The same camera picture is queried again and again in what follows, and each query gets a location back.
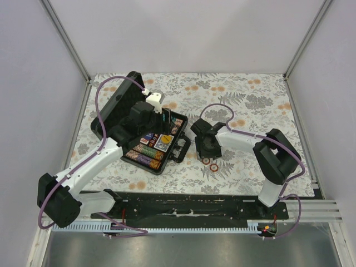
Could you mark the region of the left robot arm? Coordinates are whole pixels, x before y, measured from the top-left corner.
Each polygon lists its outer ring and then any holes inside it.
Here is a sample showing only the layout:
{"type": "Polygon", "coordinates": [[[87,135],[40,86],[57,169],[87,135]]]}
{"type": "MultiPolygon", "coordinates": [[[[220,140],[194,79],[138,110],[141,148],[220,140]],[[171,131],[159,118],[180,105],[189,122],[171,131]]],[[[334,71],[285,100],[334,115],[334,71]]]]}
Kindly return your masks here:
{"type": "Polygon", "coordinates": [[[45,173],[39,178],[37,205],[40,208],[38,225],[41,229],[42,215],[46,214],[55,225],[65,228],[78,216],[104,212],[110,218],[122,214],[122,204],[110,191],[82,195],[82,189],[107,165],[119,160],[139,144],[147,134],[170,134],[174,123],[171,110],[160,112],[147,102],[137,102],[128,116],[103,133],[101,144],[75,165],[52,176],[45,173]]]}

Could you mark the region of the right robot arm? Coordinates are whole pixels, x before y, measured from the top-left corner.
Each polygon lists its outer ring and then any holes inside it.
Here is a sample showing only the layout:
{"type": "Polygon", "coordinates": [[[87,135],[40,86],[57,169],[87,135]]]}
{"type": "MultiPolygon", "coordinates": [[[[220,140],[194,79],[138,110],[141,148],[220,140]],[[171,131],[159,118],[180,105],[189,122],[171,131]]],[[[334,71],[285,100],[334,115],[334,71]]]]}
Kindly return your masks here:
{"type": "Polygon", "coordinates": [[[256,215],[269,218],[275,212],[275,204],[281,199],[287,183],[305,173],[301,156],[284,134],[278,129],[266,135],[233,130],[226,123],[211,125],[202,118],[191,126],[195,134],[199,158],[222,157],[222,148],[227,147],[255,155],[265,176],[262,190],[255,204],[256,215]]]}

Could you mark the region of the blue playing card deck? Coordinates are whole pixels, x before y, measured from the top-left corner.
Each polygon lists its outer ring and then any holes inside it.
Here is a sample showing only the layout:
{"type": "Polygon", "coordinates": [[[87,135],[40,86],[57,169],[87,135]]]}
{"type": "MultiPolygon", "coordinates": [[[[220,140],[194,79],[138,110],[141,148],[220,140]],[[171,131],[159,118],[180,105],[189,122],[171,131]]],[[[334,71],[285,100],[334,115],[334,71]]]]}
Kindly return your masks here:
{"type": "Polygon", "coordinates": [[[160,135],[154,144],[154,148],[162,152],[167,152],[173,139],[173,135],[160,135]]]}

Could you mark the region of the blue small blind button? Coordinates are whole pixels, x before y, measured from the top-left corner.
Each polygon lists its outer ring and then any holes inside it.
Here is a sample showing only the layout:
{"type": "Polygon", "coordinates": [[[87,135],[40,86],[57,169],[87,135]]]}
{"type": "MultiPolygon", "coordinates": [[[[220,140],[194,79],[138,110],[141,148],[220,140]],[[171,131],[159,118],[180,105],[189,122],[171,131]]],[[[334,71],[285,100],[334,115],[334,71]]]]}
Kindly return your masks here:
{"type": "Polygon", "coordinates": [[[150,140],[154,137],[154,134],[153,133],[148,133],[146,136],[145,136],[145,139],[147,140],[150,140]]]}

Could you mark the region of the red playing card deck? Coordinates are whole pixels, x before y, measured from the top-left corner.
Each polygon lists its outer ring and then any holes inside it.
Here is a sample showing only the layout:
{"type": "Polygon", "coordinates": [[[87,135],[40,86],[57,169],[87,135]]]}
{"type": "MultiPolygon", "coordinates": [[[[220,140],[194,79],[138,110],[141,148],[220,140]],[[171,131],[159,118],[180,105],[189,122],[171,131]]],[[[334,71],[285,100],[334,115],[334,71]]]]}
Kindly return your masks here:
{"type": "Polygon", "coordinates": [[[143,145],[147,145],[153,139],[154,136],[154,133],[148,133],[140,139],[140,143],[143,145]]]}

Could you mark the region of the yellow big blind button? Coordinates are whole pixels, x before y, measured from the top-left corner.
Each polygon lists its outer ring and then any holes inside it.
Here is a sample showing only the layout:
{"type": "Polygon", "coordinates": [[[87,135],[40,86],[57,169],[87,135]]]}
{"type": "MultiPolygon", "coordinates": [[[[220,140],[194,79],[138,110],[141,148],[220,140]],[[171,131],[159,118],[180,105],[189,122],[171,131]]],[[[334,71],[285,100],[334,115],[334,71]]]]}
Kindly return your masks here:
{"type": "Polygon", "coordinates": [[[161,136],[161,141],[164,143],[164,144],[168,144],[170,143],[172,140],[172,137],[170,135],[162,135],[161,136]]]}

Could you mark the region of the black poker set case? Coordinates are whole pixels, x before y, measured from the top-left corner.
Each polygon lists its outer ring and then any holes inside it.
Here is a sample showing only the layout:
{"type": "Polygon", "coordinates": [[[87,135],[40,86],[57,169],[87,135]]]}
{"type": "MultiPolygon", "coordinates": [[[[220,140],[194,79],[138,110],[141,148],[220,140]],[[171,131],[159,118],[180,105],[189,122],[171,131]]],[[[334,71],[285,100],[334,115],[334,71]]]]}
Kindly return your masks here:
{"type": "MultiPolygon", "coordinates": [[[[129,114],[129,111],[133,105],[137,102],[146,102],[145,96],[142,91],[145,89],[144,81],[142,75],[139,72],[130,72],[122,81],[122,84],[117,88],[115,93],[104,105],[100,111],[101,117],[96,117],[91,122],[92,132],[99,138],[102,139],[104,136],[111,139],[111,129],[119,123],[119,121],[129,114]]],[[[164,119],[164,109],[162,108],[162,115],[164,119]]],[[[191,141],[185,135],[184,130],[186,128],[188,118],[182,114],[171,111],[172,118],[179,118],[183,120],[181,127],[179,127],[178,132],[173,135],[174,139],[171,143],[167,152],[164,152],[164,158],[160,161],[161,166],[158,170],[151,169],[149,167],[143,166],[129,158],[125,155],[133,147],[120,147],[123,150],[123,155],[121,159],[127,163],[133,164],[136,167],[142,168],[152,174],[159,175],[163,172],[168,161],[172,160],[176,163],[181,163],[190,147],[191,141]]],[[[171,135],[170,133],[164,133],[164,129],[159,132],[152,133],[155,134],[152,140],[158,140],[160,135],[171,135]]]]}

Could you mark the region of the orange poker chip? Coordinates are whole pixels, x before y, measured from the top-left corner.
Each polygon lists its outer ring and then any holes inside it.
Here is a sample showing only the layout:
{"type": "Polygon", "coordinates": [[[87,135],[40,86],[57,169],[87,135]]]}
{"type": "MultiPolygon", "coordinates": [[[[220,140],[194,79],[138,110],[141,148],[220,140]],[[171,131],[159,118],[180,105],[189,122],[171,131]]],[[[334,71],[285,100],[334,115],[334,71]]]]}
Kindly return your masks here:
{"type": "Polygon", "coordinates": [[[218,165],[217,164],[211,164],[210,165],[210,170],[212,172],[217,172],[217,170],[219,169],[218,165]]]}
{"type": "Polygon", "coordinates": [[[210,163],[210,159],[204,158],[204,159],[202,159],[202,163],[203,163],[204,165],[208,165],[208,164],[210,163]]]}

